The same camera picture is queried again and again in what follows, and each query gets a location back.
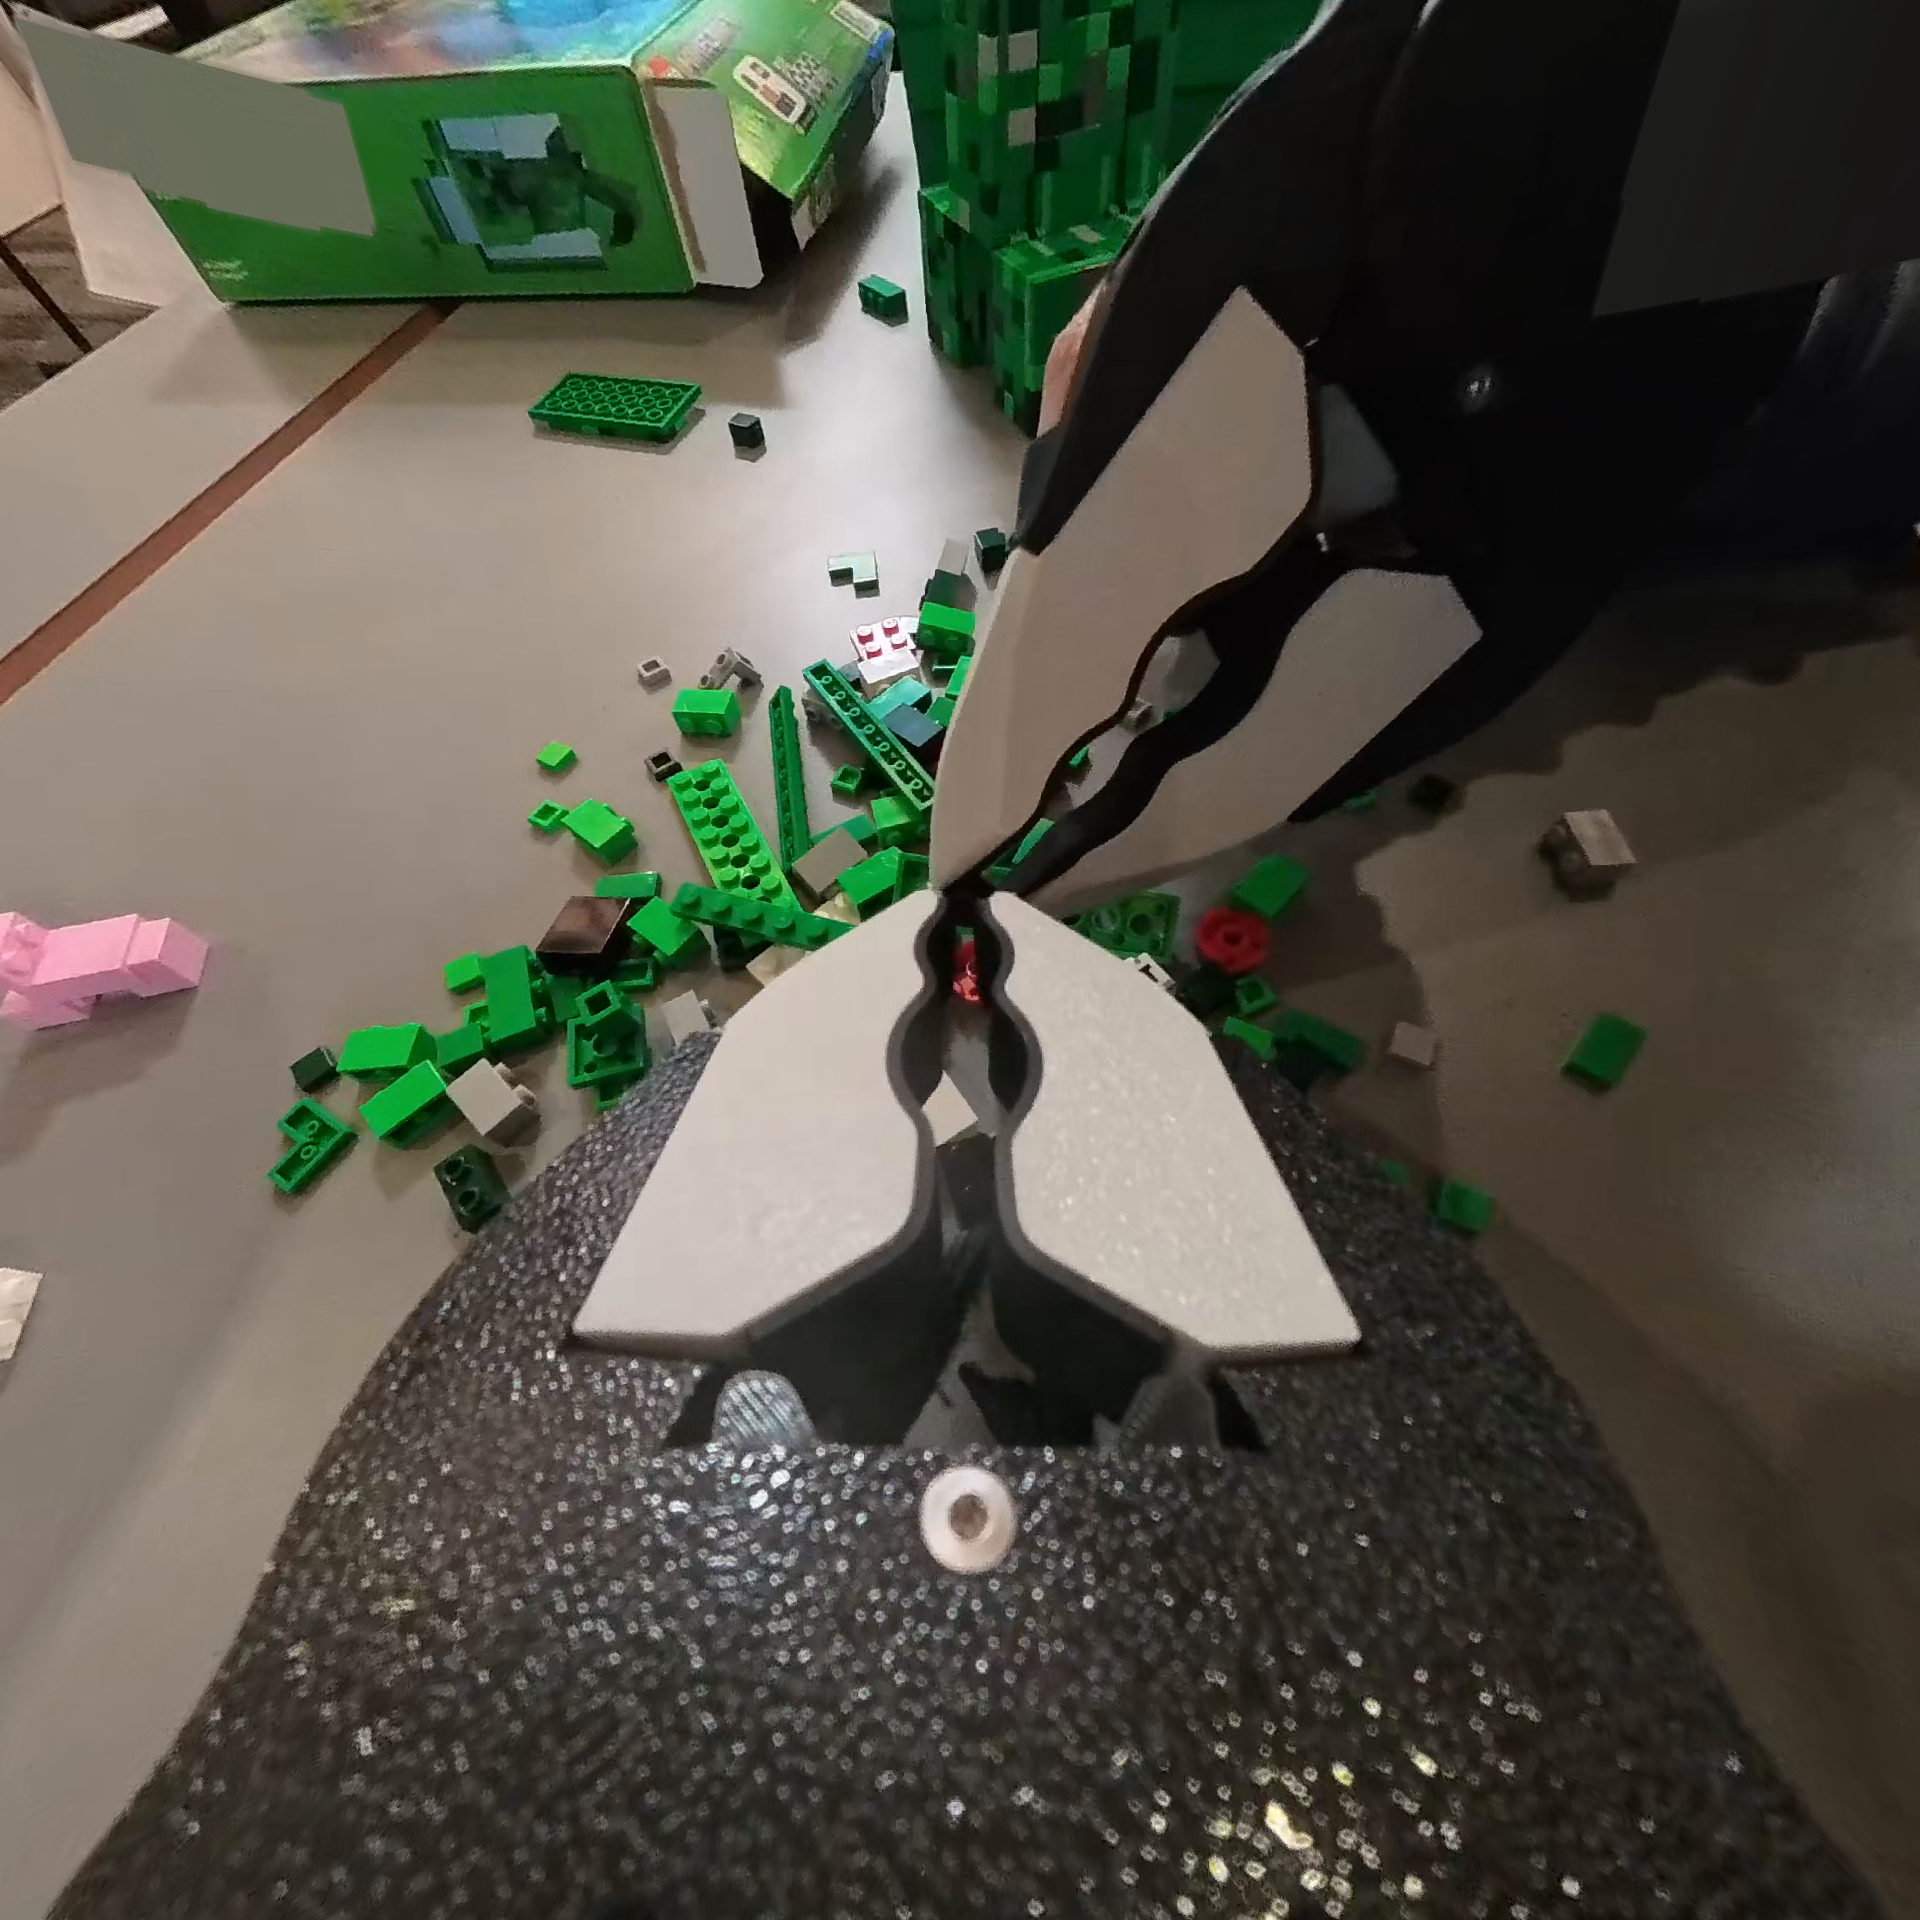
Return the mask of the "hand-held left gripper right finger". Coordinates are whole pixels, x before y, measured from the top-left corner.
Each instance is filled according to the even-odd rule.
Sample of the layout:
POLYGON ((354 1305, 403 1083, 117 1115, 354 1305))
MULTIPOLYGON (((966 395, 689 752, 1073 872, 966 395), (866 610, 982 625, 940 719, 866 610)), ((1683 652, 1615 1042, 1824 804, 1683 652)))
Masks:
POLYGON ((1019 896, 982 900, 975 935, 1022 1048, 997 1136, 1019 1260, 1199 1361, 1354 1350, 1355 1314, 1208 1030, 1019 896))

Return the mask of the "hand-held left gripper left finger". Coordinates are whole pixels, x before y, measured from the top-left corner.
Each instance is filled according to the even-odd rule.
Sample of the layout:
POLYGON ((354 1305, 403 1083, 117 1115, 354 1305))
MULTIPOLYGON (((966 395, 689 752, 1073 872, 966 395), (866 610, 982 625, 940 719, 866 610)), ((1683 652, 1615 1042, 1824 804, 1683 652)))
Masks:
POLYGON ((943 900, 907 893, 766 985, 715 1044, 571 1322, 759 1342, 937 1239, 907 1044, 943 900))

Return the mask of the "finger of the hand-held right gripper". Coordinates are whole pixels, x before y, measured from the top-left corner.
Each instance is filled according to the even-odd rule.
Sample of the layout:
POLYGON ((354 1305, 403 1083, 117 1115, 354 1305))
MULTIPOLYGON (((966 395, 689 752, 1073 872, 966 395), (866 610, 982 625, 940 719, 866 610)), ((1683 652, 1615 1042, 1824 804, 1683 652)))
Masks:
POLYGON ((1250 575, 1313 493, 1301 347, 1238 285, 1158 369, 1147 312, 1089 325, 1035 513, 982 623, 936 775, 948 893, 1040 814, 1179 614, 1250 575))
POLYGON ((1033 904, 1077 912, 1280 827, 1480 640, 1441 574, 1355 567, 1277 646, 1243 710, 1230 672, 1140 732, 1033 851, 1033 904))

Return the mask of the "grey desk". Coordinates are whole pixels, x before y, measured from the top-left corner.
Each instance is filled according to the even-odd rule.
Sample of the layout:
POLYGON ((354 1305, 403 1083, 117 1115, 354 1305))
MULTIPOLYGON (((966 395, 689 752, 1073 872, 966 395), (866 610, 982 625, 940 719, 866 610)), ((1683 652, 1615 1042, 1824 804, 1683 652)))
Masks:
MULTIPOLYGON (((41 1916, 209 1681, 296 1491, 459 1246, 430 1153, 270 1188, 290 1062, 446 1010, 592 867, 537 749, 692 856, 643 657, 790 679, 1001 523, 1022 441, 923 318, 913 150, 752 300, 483 301, 371 381, 4 699, 4 906, 175 915, 203 985, 4 1031, 4 1916, 41 1916), (670 444, 528 416, 567 372, 697 381, 670 444), (733 411, 763 420, 737 455, 733 411)), ((1378 1053, 1328 1112, 1498 1205, 1481 1260, 1585 1397, 1754 1731, 1916 1916, 1916 557, 1623 596, 1463 745, 1460 800, 1283 834, 1269 972, 1378 1053), (1535 848, 1603 807, 1636 867, 1535 848), (1619 1086, 1562 1062, 1645 1031, 1619 1086)))

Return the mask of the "person's right hand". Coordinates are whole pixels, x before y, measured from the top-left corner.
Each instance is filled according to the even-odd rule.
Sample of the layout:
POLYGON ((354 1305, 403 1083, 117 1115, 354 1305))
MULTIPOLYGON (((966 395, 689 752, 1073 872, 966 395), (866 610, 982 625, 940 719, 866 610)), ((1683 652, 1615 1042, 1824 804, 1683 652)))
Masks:
POLYGON ((1061 325, 1048 347, 1042 372, 1035 438, 1044 438, 1046 434, 1054 432, 1065 416, 1092 328, 1093 310, 1096 300, 1087 297, 1061 325))

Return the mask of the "grey toy brick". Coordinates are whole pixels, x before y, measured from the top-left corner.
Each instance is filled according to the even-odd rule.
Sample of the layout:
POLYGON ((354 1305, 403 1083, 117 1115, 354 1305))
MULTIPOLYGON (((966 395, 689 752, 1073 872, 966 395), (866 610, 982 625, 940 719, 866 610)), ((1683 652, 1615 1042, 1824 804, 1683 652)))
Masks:
POLYGON ((1562 811, 1542 831, 1537 856, 1553 888, 1567 900, 1605 900, 1637 859, 1605 807, 1562 811))

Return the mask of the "pile of green toy bricks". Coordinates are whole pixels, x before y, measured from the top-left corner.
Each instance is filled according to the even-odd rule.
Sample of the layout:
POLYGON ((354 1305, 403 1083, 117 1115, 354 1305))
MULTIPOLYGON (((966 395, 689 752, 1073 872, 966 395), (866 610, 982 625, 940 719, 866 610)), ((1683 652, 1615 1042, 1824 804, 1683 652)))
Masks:
MULTIPOLYGON (((710 846, 703 857, 710 872, 722 881, 740 881, 740 889, 685 884, 675 893, 648 900, 639 917, 662 922, 665 947, 702 947, 705 938, 699 924, 708 922, 793 951, 820 951, 851 928, 847 922, 822 917, 796 904, 786 889, 773 854, 761 841, 748 804, 733 791, 723 762, 708 759, 683 767, 667 782, 667 789, 682 804, 689 827, 708 834, 710 846)), ((931 978, 936 991, 941 991, 948 973, 931 972, 931 978)), ((907 1042, 907 1069, 913 1091, 917 1091, 915 1074, 923 1069, 923 1057, 911 1038, 915 1023, 917 1019, 907 1042)))

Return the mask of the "green blocky toy figure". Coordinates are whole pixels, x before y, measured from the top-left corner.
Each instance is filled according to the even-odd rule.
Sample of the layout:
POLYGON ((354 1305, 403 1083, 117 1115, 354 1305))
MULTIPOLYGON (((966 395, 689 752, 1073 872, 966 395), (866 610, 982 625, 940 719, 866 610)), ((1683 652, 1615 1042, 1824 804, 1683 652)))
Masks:
POLYGON ((900 1, 923 318, 1040 426, 1051 345, 1154 192, 1317 1, 900 1))

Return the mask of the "wide green studded plate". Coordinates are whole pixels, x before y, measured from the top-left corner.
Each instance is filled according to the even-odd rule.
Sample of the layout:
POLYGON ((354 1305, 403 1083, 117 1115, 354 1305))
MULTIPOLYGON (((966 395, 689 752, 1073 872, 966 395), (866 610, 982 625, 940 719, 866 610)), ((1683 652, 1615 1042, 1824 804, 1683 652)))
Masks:
POLYGON ((670 444, 699 408, 693 380, 567 372, 528 405, 540 429, 585 440, 670 444))

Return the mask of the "pink toy pig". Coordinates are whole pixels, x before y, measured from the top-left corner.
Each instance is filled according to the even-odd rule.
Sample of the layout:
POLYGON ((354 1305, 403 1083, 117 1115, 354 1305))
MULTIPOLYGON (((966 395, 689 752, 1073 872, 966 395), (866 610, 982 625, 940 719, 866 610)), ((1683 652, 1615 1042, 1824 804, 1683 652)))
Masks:
POLYGON ((1 1019, 39 1031, 84 1022, 103 999, 194 991, 209 943, 173 917, 124 914, 37 924, 1 914, 1 1019))

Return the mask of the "green toy set box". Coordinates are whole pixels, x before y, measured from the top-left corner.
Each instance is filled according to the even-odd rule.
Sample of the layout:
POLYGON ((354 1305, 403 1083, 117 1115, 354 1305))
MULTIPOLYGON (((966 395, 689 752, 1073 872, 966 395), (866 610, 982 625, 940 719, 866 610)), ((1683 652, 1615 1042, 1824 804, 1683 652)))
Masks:
POLYGON ((863 3, 278 3, 179 54, 18 12, 68 154, 228 304, 667 297, 803 249, 886 108, 863 3))

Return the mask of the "white paper sheet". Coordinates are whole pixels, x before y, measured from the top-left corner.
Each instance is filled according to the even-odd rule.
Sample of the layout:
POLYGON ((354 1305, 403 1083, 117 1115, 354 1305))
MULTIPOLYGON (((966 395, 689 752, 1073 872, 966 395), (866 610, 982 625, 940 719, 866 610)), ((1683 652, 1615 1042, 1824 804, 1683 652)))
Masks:
POLYGON ((1 225, 11 235, 61 209, 92 293, 144 307, 209 305, 213 293, 136 181, 74 159, 36 97, 1 73, 1 225))

